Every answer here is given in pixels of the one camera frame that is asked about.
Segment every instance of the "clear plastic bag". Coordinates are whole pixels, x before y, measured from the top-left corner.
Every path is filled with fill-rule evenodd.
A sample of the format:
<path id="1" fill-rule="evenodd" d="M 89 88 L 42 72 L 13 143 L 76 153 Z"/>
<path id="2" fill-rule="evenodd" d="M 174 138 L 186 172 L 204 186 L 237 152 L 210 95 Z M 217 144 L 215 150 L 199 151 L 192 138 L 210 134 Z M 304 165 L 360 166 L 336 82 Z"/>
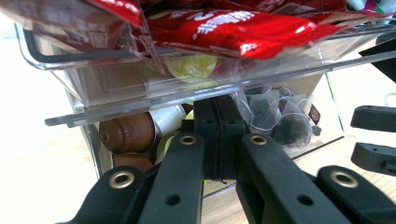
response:
<path id="1" fill-rule="evenodd" d="M 116 16 L 76 0 L 2 0 L 0 13 L 53 45 L 72 51 L 114 49 L 125 27 Z"/>
<path id="2" fill-rule="evenodd" d="M 309 101 L 305 98 L 301 99 L 301 97 L 301 95 L 294 97 L 294 99 L 291 97 L 286 102 L 282 118 L 276 125 L 274 139 L 282 147 L 303 148 L 311 141 L 312 126 L 308 117 L 300 108 Z M 298 103 L 295 104 L 293 101 L 297 99 L 301 100 L 298 100 Z"/>
<path id="3" fill-rule="evenodd" d="M 385 95 L 385 106 L 396 107 L 396 92 Z"/>
<path id="4" fill-rule="evenodd" d="M 248 99 L 243 91 L 235 92 L 231 95 L 233 97 L 233 101 L 238 108 L 239 114 L 242 116 L 242 119 L 249 124 L 251 121 L 251 110 L 248 105 Z"/>
<path id="5" fill-rule="evenodd" d="M 253 133 L 270 133 L 276 126 L 276 111 L 279 103 L 279 91 L 271 90 L 262 94 L 247 95 L 252 113 L 250 130 Z"/>

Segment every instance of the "black plastic bracket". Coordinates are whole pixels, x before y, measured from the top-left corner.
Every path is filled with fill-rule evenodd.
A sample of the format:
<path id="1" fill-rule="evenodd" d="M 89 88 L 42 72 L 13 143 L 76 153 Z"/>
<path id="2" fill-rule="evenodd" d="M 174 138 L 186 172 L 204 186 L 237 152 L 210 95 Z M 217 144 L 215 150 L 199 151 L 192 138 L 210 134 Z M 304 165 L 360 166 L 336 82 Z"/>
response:
<path id="1" fill-rule="evenodd" d="M 359 106 L 354 111 L 350 126 L 396 133 L 396 108 L 375 105 Z"/>
<path id="2" fill-rule="evenodd" d="M 368 171 L 396 176 L 396 148 L 356 143 L 353 163 Z"/>
<path id="3" fill-rule="evenodd" d="M 229 95 L 194 102 L 194 132 L 205 139 L 205 179 L 236 179 L 235 151 L 246 131 Z"/>
<path id="4" fill-rule="evenodd" d="M 396 223 L 393 201 L 354 171 L 323 167 L 316 183 L 353 223 Z"/>
<path id="5" fill-rule="evenodd" d="M 246 134 L 236 192 L 249 223 L 350 223 L 276 142 Z"/>
<path id="6" fill-rule="evenodd" d="M 200 223 L 204 147 L 201 136 L 181 133 L 161 165 L 144 174 L 129 166 L 111 169 L 67 223 Z"/>

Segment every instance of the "red package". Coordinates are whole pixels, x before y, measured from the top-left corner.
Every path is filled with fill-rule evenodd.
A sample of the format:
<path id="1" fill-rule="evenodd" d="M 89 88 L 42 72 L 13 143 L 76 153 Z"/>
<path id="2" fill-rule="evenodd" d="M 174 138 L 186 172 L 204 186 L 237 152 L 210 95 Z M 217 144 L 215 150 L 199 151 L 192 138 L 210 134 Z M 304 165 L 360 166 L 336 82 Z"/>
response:
<path id="1" fill-rule="evenodd" d="M 350 28 L 368 21 L 378 21 L 387 16 L 375 12 L 322 12 L 300 16 L 318 24 L 331 24 L 338 27 Z"/>
<path id="2" fill-rule="evenodd" d="M 1 0 L 0 12 L 51 43 L 82 51 L 114 49 L 124 22 L 77 0 Z"/>
<path id="3" fill-rule="evenodd" d="M 176 10 L 148 18 L 156 45 L 202 53 L 269 59 L 342 29 L 258 11 Z"/>
<path id="4" fill-rule="evenodd" d="M 233 0 L 233 1 L 245 7 L 253 7 L 259 11 L 284 14 L 284 15 L 301 15 L 308 12 L 347 10 L 345 0 Z"/>
<path id="5" fill-rule="evenodd" d="M 152 5 L 155 5 L 157 3 L 162 2 L 163 0 L 140 0 L 140 5 L 142 7 L 150 7 Z"/>
<path id="6" fill-rule="evenodd" d="M 207 0 L 165 0 L 173 8 L 199 8 Z"/>
<path id="7" fill-rule="evenodd" d="M 134 27 L 140 27 L 143 11 L 140 8 L 139 0 L 86 0 L 87 2 L 102 8 L 114 15 L 119 16 L 131 23 Z"/>

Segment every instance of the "brown coffee capsule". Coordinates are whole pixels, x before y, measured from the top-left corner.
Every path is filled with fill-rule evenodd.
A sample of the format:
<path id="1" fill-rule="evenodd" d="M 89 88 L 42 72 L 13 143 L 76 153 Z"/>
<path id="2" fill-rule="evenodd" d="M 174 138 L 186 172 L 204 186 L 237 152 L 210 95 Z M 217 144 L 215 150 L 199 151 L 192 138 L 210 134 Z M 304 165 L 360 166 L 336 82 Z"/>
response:
<path id="1" fill-rule="evenodd" d="M 153 167 L 149 157 L 144 154 L 113 154 L 114 167 L 133 166 L 146 172 Z"/>
<path id="2" fill-rule="evenodd" d="M 189 114 L 194 109 L 194 106 L 190 104 L 182 104 L 181 106 L 183 106 L 186 115 Z"/>
<path id="3" fill-rule="evenodd" d="M 103 121 L 99 125 L 100 138 L 114 153 L 145 152 L 154 143 L 155 127 L 148 112 Z"/>
<path id="4" fill-rule="evenodd" d="M 106 95 L 132 95 L 146 90 L 145 82 L 139 76 L 140 72 L 136 71 L 136 66 L 137 63 L 118 63 L 94 67 L 93 72 L 98 76 L 101 90 Z"/>

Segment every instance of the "clear plastic bin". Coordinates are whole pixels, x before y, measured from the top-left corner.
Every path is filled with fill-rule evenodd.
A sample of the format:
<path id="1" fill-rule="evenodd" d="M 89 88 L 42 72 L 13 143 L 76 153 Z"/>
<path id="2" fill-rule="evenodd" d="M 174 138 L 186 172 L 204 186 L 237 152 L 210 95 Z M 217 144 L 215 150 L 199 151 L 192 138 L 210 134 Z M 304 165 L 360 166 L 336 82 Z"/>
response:
<path id="1" fill-rule="evenodd" d="M 380 36 L 393 38 L 396 34 L 392 24 L 365 25 L 356 27 L 354 33 L 341 33 L 267 61 L 219 59 L 223 65 L 214 74 L 190 81 L 164 76 L 125 50 L 68 53 L 20 27 L 17 31 L 25 59 L 39 69 L 51 70 L 86 106 L 82 113 L 46 120 L 48 125 L 66 123 L 69 127 L 396 57 L 396 52 L 390 51 L 342 60 Z M 159 52 L 163 60 L 191 55 L 174 49 Z"/>

